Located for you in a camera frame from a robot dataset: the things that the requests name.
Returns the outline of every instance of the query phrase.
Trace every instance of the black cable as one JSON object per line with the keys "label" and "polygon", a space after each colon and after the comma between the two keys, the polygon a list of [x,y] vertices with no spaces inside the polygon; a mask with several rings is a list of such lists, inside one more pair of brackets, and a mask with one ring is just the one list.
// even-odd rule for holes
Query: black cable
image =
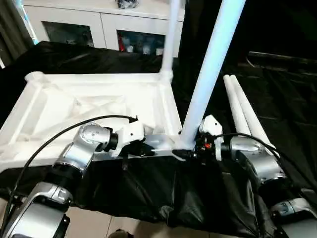
{"label": "black cable", "polygon": [[28,161],[25,163],[24,167],[22,168],[16,182],[15,182],[15,185],[12,189],[12,192],[10,194],[10,198],[8,200],[8,203],[6,205],[6,208],[5,208],[5,212],[4,212],[4,216],[3,216],[3,221],[2,221],[2,227],[1,227],[1,236],[3,236],[3,233],[4,233],[4,230],[5,230],[5,226],[7,225],[7,220],[8,220],[8,217],[10,215],[10,210],[11,210],[11,205],[12,205],[12,202],[13,202],[13,199],[14,199],[14,194],[16,192],[16,189],[17,187],[19,186],[19,183],[23,177],[23,174],[24,172],[26,171],[26,169],[29,167],[29,165],[31,164],[31,162],[34,160],[34,158],[46,147],[48,146],[52,141],[54,141],[56,138],[58,138],[59,136],[63,135],[65,132],[68,132],[70,131],[71,129],[74,129],[80,125],[83,125],[83,124],[86,124],[86,123],[89,123],[91,121],[94,121],[94,120],[99,120],[99,119],[106,119],[106,118],[124,118],[124,119],[129,119],[130,122],[132,121],[136,121],[137,119],[135,118],[132,118],[132,117],[128,117],[128,116],[122,116],[122,115],[107,115],[107,116],[100,116],[100,117],[96,117],[96,118],[91,118],[91,119],[88,119],[88,120],[84,120],[84,121],[81,121],[77,124],[74,124],[64,130],[62,130],[61,132],[57,133],[55,136],[53,136],[51,139],[49,139],[48,141],[46,141],[43,145],[41,145],[37,151],[35,151],[35,153],[28,159]]}
{"label": "black cable", "polygon": [[[279,162],[279,156],[278,154],[280,154],[287,162],[289,162],[295,169],[296,171],[302,176],[302,178],[308,183],[308,185],[311,187],[311,189],[317,194],[317,188],[316,186],[309,180],[309,178],[301,171],[301,169],[294,163],[294,161],[292,161],[284,152],[274,148],[273,146],[270,146],[268,144],[266,144],[264,141],[248,135],[248,134],[244,134],[244,133],[226,133],[226,134],[220,134],[220,135],[213,135],[213,138],[218,138],[218,137],[226,137],[226,136],[244,136],[244,137],[248,137],[250,139],[253,139],[255,141],[257,141],[258,143],[260,143],[261,145],[263,145],[265,148],[267,148],[276,158],[277,162]],[[288,176],[288,178],[291,178],[291,176],[287,173],[287,170],[285,168],[283,168],[284,172],[286,173],[286,175]]]}

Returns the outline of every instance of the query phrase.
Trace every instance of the white tube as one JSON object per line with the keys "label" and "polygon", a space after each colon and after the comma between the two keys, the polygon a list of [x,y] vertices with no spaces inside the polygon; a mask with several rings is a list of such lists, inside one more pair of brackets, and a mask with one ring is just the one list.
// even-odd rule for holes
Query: white tube
{"label": "white tube", "polygon": [[234,86],[234,90],[237,94],[239,103],[241,105],[245,119],[247,120],[250,132],[252,136],[255,136],[267,144],[270,144],[270,141],[257,117],[255,114],[247,96],[245,95],[242,87],[240,86],[238,79],[235,75],[230,76],[231,82]]}
{"label": "white tube", "polygon": [[226,87],[228,100],[231,108],[231,113],[234,121],[234,125],[236,127],[236,131],[239,133],[245,133],[251,135],[247,121],[244,117],[242,108],[240,106],[237,94],[234,90],[234,86],[231,82],[231,78],[229,75],[225,75],[223,77],[224,85]]}
{"label": "white tube", "polygon": [[195,136],[227,54],[245,0],[222,0],[194,94],[180,135],[184,147],[194,147]]}
{"label": "white tube", "polygon": [[165,37],[164,52],[163,52],[163,61],[162,67],[160,69],[161,78],[163,80],[169,80],[170,82],[173,79],[173,52],[174,52],[174,42],[175,34],[177,27],[177,19],[180,9],[180,0],[170,0],[170,13],[168,21],[168,30]]}

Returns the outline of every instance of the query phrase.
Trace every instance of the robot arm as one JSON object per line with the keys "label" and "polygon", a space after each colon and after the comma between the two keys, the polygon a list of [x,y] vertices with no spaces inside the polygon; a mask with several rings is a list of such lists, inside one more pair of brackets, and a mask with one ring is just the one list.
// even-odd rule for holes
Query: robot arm
{"label": "robot arm", "polygon": [[38,183],[4,228],[3,238],[62,238],[69,218],[65,212],[73,200],[96,151],[107,151],[117,157],[132,141],[143,140],[139,121],[125,125],[116,133],[96,123],[81,126],[44,181]]}
{"label": "robot arm", "polygon": [[[200,132],[210,135],[222,134],[221,125],[213,116],[206,117]],[[258,188],[259,195],[271,211],[272,220],[281,232],[282,238],[315,238],[317,235],[317,211],[295,188],[278,163],[276,157],[268,153],[257,141],[234,136],[226,144],[217,138],[209,141],[209,147],[203,139],[205,150],[211,148],[217,160],[231,159],[249,172],[252,182]]]}

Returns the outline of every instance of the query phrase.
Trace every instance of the tile floor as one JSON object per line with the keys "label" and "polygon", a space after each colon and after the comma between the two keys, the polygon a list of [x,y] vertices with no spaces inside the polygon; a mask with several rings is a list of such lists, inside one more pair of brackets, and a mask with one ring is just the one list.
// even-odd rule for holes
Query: tile floor
{"label": "tile floor", "polygon": [[[0,216],[6,201],[0,199]],[[165,224],[152,224],[127,217],[112,217],[100,212],[70,208],[67,212],[70,225],[66,238],[106,238],[117,229],[133,234],[135,238],[234,238],[188,228],[169,228]]]}

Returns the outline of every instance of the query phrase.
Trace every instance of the black tablecloth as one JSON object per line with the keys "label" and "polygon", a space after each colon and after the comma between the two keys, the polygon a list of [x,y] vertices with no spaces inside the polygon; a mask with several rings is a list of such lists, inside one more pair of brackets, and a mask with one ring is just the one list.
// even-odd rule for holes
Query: black tablecloth
{"label": "black tablecloth", "polygon": [[[0,71],[2,89],[0,122],[3,123],[22,92],[24,76],[44,73],[150,73],[158,72],[161,57],[120,53],[58,43],[41,42],[14,64]],[[174,65],[173,92],[183,121],[199,67],[185,60]],[[317,185],[317,80],[287,72],[225,65],[214,88],[206,115],[213,114],[224,132],[234,124],[222,81],[235,74],[272,144],[284,151]],[[281,160],[301,188],[309,188],[298,172]],[[27,194],[48,167],[30,168],[19,192]],[[7,196],[20,169],[0,174],[0,194]],[[311,190],[305,190],[317,202]],[[275,229],[267,209],[252,188],[249,176],[235,163],[205,165],[182,163],[170,157],[131,159],[128,170],[121,161],[93,162],[76,194],[75,204],[115,216],[164,221],[241,237],[270,237]]]}

